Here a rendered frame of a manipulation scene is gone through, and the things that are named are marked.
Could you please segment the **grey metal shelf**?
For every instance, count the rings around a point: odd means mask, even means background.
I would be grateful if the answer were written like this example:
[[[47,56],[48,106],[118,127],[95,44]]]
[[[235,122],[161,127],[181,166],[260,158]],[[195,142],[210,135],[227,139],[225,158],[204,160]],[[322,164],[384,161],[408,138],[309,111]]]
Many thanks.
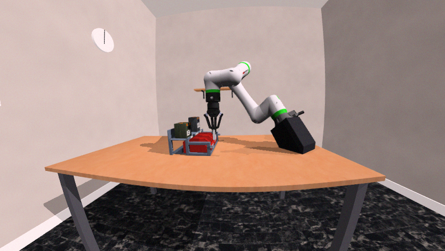
[[[174,128],[167,130],[168,132],[168,143],[169,143],[169,152],[170,155],[173,154],[186,154],[186,155],[193,155],[193,156],[211,156],[217,142],[218,142],[218,136],[220,136],[220,133],[216,133],[216,139],[217,141],[215,142],[214,145],[211,145],[211,142],[190,142],[189,140],[191,138],[193,138],[194,136],[196,136],[197,134],[199,134],[200,132],[210,132],[212,133],[212,131],[203,131],[203,129],[201,129],[198,132],[192,132],[192,135],[188,138],[175,138],[175,134],[174,134]],[[183,145],[181,147],[179,147],[178,149],[176,149],[175,151],[173,151],[173,140],[185,140],[185,145],[186,145],[186,153],[184,153],[184,148]],[[207,145],[207,152],[190,152],[190,147],[189,145]],[[211,150],[212,148],[212,150]]]

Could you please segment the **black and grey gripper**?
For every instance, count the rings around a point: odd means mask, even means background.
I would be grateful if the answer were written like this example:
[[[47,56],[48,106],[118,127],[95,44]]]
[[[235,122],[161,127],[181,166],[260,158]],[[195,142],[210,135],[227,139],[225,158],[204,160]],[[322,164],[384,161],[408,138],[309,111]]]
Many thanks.
[[[206,118],[207,124],[209,126],[209,129],[212,129],[213,134],[213,140],[216,140],[215,136],[217,133],[217,129],[220,126],[221,118],[223,116],[223,113],[219,110],[219,103],[207,103],[208,110],[207,113],[204,114],[204,117]],[[208,115],[211,117],[211,124],[208,118]],[[217,116],[220,115],[218,125],[217,125]],[[213,122],[214,117],[214,122]]]

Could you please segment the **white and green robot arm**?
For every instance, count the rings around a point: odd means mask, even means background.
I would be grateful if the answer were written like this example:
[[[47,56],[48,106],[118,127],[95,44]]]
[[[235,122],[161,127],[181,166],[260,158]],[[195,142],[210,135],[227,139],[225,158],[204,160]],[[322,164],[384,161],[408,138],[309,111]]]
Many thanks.
[[[287,112],[276,95],[267,97],[260,105],[257,105],[241,84],[242,79],[250,73],[250,70],[251,65],[243,61],[235,68],[207,72],[204,76],[206,102],[220,102],[220,88],[229,87],[243,104],[251,121],[256,124],[262,123],[271,116],[276,126],[286,117],[298,117],[304,113],[304,111],[296,113],[294,110]]]

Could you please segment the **dark grey case with orange latches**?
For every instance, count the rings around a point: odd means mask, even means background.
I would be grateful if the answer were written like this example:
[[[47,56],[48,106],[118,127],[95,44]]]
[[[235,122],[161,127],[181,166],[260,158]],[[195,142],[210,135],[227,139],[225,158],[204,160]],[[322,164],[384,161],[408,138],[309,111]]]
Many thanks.
[[[200,117],[189,117],[188,122],[191,122],[192,132],[200,131]]]

